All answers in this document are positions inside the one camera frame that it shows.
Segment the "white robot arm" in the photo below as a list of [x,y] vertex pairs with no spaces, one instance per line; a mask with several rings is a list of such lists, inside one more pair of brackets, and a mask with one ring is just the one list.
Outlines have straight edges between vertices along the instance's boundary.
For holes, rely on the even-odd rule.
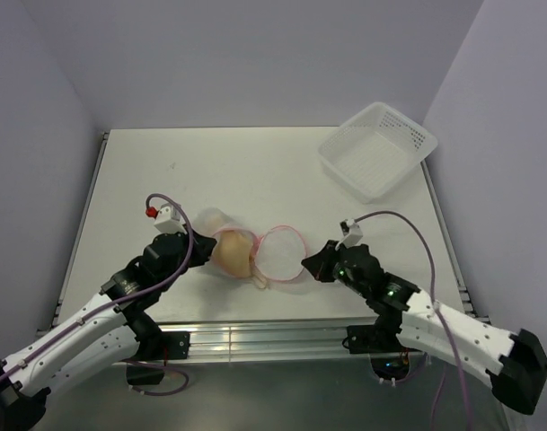
[[[398,216],[413,227],[425,245],[434,279],[430,249],[416,227],[391,211],[373,213],[380,214]],[[342,222],[343,238],[328,241],[302,262],[318,281],[350,287],[379,316],[375,325],[348,328],[349,352],[369,353],[371,343],[379,339],[454,365],[456,351],[462,369],[490,387],[498,400],[520,413],[533,414],[547,379],[547,357],[539,339],[527,330],[515,334],[477,321],[385,272],[366,244],[356,245],[363,236],[357,222],[369,216]]]
[[[152,197],[172,203],[159,212],[147,208],[162,234],[82,310],[32,345],[0,359],[0,431],[31,429],[56,393],[108,365],[159,350],[161,331],[145,309],[187,268],[205,264],[216,241],[192,231],[170,199]],[[187,232],[177,212],[186,218]],[[450,364],[456,349],[463,370],[489,386],[497,399],[521,413],[534,412],[547,379],[547,357],[534,334],[500,330],[433,301],[411,282],[384,272],[368,246],[356,245],[362,237],[356,220],[343,222],[341,229],[340,242],[328,241],[303,260],[315,279],[340,281],[361,295],[379,315],[371,330],[384,334],[392,345],[421,350]],[[351,353],[363,353],[373,341],[360,335],[349,341]]]
[[[115,273],[79,312],[41,339],[0,359],[0,431],[31,429],[57,393],[135,355],[163,350],[162,332],[145,313],[179,275],[205,264],[216,240],[195,233],[179,206],[147,205],[161,232]],[[186,221],[184,229],[178,216]]]

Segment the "purple cable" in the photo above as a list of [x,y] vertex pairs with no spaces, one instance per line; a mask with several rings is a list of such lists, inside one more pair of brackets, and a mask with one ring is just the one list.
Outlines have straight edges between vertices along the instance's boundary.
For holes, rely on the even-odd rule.
[[431,303],[433,305],[433,310],[435,310],[435,314],[437,315],[438,319],[441,321],[441,324],[443,325],[443,329],[445,330],[445,334],[447,339],[449,340],[449,344],[451,345],[451,349],[453,350],[454,355],[454,362],[456,364],[457,373],[459,374],[459,381],[461,382],[461,392],[463,394],[463,404],[464,404],[464,410],[467,417],[467,431],[472,430],[472,409],[471,409],[471,403],[469,401],[469,391],[467,389],[467,382],[464,377],[464,370],[463,370],[463,363],[461,362],[461,358],[459,356],[459,351],[456,346],[456,342],[454,341],[453,334],[451,333],[451,330],[449,328],[449,325],[446,322],[445,317],[441,313],[439,309],[435,306],[435,281],[437,279],[437,273],[435,271],[435,261],[433,260],[433,253],[431,252],[431,249],[429,248],[427,241],[425,240],[425,237],[420,232],[419,228],[407,217],[405,217],[402,214],[399,214],[395,211],[375,211],[374,213],[369,213],[366,215],[363,215],[359,218],[355,219],[355,223],[362,222],[363,220],[367,220],[367,218],[374,217],[374,216],[380,216],[380,215],[389,215],[389,216],[395,216],[403,220],[406,224],[408,224],[413,231],[417,234],[420,241],[423,243],[423,247],[425,247],[425,252],[427,253],[428,257],[428,263],[431,267],[431,285],[430,285],[430,296],[431,296]]
[[435,394],[435,398],[433,399],[433,406],[431,407],[431,431],[434,431],[435,429],[435,414],[437,413],[437,406],[438,402],[441,399],[441,392],[443,391],[443,388],[445,387],[445,378],[446,378],[446,365],[443,367],[443,376],[441,377],[441,382],[438,384],[437,393]]
[[125,362],[126,364],[134,365],[134,366],[143,366],[144,368],[153,368],[155,370],[171,371],[173,373],[177,373],[177,374],[182,375],[183,378],[185,379],[185,382],[179,388],[174,389],[172,391],[168,391],[168,392],[144,391],[143,389],[137,388],[135,386],[131,387],[132,391],[142,393],[142,394],[147,395],[149,397],[167,397],[169,395],[175,395],[176,393],[179,393],[181,391],[185,391],[185,389],[187,388],[187,385],[190,383],[190,377],[187,373],[185,373],[184,371],[179,370],[179,369],[177,369],[173,366],[170,366],[170,365],[147,364],[147,363],[138,362],[138,361],[130,361],[128,359],[126,359],[123,362]]
[[[161,194],[161,193],[152,193],[149,195],[146,199],[146,209],[150,207],[151,199],[153,198],[161,198],[168,202],[170,205],[174,206],[178,213],[183,217],[183,221],[185,222],[185,228],[187,230],[188,236],[189,236],[189,244],[188,249],[185,254],[185,258],[183,259],[183,262],[180,264],[180,266],[176,269],[176,271],[168,276],[164,281],[161,281],[157,283],[156,285],[153,285],[151,287],[148,287],[147,289],[142,290],[141,292],[137,292],[132,295],[124,296],[123,298],[116,299],[115,301],[111,301],[109,303],[105,303],[104,305],[99,306],[95,310],[88,312],[85,316],[83,316],[84,321],[88,321],[91,319],[94,315],[102,312],[103,310],[107,310],[108,308],[111,308],[115,305],[118,305],[120,303],[126,303],[127,301],[133,301],[134,299],[137,299],[141,296],[148,295],[154,290],[160,289],[173,281],[181,274],[181,272],[187,267],[187,264],[190,260],[191,253],[193,252],[193,228],[191,227],[191,222],[185,212],[181,209],[180,205],[172,200],[171,198],[168,198],[167,196]],[[26,356],[24,358],[24,361],[26,364],[29,364],[33,359],[47,351],[50,347],[52,347],[54,344],[56,344],[58,341],[60,341],[63,337],[70,334],[73,330],[76,328],[79,328],[79,324],[77,322],[72,323],[70,326],[62,330],[60,333],[58,333],[54,338],[52,338],[50,341],[48,341],[46,344],[38,348],[38,350],[32,352],[30,355]],[[20,366],[16,365],[10,370],[6,371],[2,375],[0,375],[0,383],[3,382],[6,378],[11,377],[15,373],[17,373],[18,370],[20,370]]]

